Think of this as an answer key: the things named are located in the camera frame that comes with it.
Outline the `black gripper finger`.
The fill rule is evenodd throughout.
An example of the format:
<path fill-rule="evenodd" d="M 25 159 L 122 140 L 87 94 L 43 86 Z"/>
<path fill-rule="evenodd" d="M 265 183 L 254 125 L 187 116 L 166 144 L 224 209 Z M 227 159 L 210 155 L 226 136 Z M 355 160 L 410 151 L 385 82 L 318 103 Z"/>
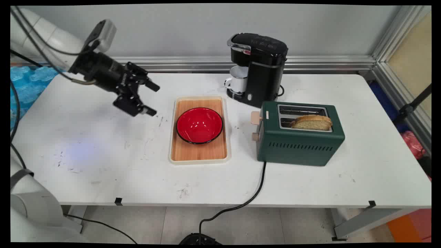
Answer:
<path fill-rule="evenodd" d="M 148 72 L 145 69 L 132 62 L 127 62 L 125 69 L 128 71 L 128 79 L 130 82 L 145 85 L 154 92 L 159 91 L 160 86 L 155 84 L 150 77 L 148 77 Z"/>
<path fill-rule="evenodd" d="M 138 91 L 128 93 L 115 93 L 117 95 L 117 98 L 113 102 L 113 105 L 123 112 L 133 117 L 137 116 L 138 114 L 147 114 L 150 116 L 155 116 L 157 114 L 157 111 L 155 109 L 146 106 L 141 101 Z"/>

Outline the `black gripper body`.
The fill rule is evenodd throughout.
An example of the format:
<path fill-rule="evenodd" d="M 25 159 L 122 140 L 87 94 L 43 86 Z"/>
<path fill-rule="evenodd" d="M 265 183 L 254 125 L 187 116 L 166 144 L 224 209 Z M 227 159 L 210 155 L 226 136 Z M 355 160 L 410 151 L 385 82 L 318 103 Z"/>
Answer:
<path fill-rule="evenodd" d="M 85 81 L 94 81 L 104 91 L 129 99 L 139 98 L 135 84 L 139 67 L 132 62 L 122 65 L 102 52 L 91 51 L 79 55 L 68 72 L 83 75 Z"/>

